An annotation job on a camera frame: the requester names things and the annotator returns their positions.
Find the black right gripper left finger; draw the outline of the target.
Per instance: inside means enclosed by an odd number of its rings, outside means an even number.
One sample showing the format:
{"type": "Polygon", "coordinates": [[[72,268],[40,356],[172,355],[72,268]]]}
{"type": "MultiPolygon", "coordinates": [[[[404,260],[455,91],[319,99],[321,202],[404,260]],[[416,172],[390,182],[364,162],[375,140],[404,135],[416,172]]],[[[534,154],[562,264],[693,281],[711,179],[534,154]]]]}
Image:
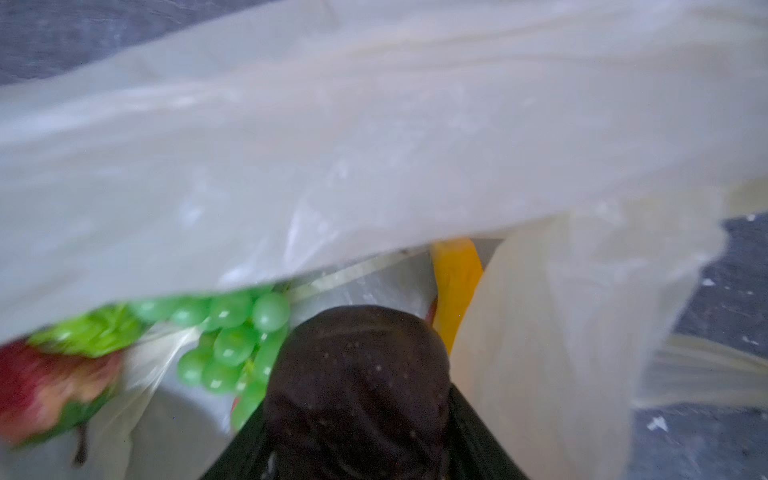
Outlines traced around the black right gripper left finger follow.
{"type": "Polygon", "coordinates": [[[259,406],[201,480],[269,479],[270,441],[259,406]]]}

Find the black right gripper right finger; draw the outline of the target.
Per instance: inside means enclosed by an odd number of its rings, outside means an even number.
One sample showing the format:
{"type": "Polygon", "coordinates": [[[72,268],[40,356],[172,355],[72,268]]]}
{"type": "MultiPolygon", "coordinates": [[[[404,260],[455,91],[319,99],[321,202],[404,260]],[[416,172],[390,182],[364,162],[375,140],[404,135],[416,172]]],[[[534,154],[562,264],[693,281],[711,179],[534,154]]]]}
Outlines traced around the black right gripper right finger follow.
{"type": "Polygon", "coordinates": [[[449,479],[528,479],[455,385],[451,386],[448,405],[449,479]]]}

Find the dark red fake date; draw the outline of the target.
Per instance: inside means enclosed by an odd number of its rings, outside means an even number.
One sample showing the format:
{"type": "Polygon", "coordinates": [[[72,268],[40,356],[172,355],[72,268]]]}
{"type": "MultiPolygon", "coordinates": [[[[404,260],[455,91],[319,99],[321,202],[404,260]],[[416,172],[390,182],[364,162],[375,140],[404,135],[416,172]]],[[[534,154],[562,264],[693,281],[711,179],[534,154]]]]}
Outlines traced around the dark red fake date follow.
{"type": "Polygon", "coordinates": [[[403,311],[324,310],[283,343],[263,402],[281,479],[442,479],[451,387],[443,341],[403,311]]]}

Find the cream printed plastic bag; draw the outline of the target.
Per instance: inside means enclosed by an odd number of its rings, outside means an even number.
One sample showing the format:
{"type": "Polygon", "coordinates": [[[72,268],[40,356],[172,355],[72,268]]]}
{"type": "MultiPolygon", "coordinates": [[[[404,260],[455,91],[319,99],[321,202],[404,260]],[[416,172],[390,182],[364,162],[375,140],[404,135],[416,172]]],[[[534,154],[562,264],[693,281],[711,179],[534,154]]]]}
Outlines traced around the cream printed plastic bag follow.
{"type": "Polygon", "coordinates": [[[279,1],[1,91],[1,335],[432,241],[501,243],[455,378],[532,479],[631,416],[763,407],[672,333],[767,207],[763,1],[279,1]]]}

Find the green fake custard apple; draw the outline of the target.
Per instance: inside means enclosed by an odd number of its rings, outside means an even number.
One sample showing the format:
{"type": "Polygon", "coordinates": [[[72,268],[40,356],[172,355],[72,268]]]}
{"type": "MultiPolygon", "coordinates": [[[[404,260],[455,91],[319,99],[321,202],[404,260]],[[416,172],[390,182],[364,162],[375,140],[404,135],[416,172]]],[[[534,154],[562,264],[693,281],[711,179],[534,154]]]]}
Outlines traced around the green fake custard apple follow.
{"type": "Polygon", "coordinates": [[[27,344],[48,353],[99,358],[130,347],[150,327],[126,304],[110,304],[39,330],[27,344]]]}

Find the green fake grape bunch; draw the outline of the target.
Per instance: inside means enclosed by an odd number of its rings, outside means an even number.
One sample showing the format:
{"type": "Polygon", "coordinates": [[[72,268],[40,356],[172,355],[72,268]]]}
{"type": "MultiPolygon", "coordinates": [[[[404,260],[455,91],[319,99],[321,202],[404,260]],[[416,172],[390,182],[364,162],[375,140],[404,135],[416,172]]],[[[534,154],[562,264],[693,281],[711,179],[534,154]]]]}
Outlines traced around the green fake grape bunch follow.
{"type": "Polygon", "coordinates": [[[267,284],[209,296],[134,301],[129,308],[146,323],[170,322],[199,332],[197,346],[177,362],[177,377],[184,385],[231,395],[231,428],[241,430],[263,402],[290,332],[285,293],[267,284]]]}

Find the yellow fake banana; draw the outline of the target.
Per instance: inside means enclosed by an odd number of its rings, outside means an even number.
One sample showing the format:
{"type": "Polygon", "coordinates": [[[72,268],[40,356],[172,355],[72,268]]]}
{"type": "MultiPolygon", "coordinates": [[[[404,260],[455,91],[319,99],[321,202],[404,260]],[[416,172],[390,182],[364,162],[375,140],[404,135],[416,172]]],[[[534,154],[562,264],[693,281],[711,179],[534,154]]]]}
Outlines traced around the yellow fake banana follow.
{"type": "Polygon", "coordinates": [[[429,247],[429,254],[437,294],[426,320],[450,353],[484,270],[470,238],[433,243],[429,247]]]}

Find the red fake strawberry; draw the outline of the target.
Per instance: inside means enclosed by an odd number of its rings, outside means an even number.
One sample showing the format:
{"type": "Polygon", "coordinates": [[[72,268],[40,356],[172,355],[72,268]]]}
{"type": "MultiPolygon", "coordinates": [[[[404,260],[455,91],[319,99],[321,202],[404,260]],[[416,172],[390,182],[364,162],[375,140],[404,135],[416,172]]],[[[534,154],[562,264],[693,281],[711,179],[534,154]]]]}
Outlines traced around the red fake strawberry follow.
{"type": "Polygon", "coordinates": [[[115,394],[124,353],[102,357],[40,351],[18,340],[1,347],[1,439],[39,443],[88,422],[115,394]]]}

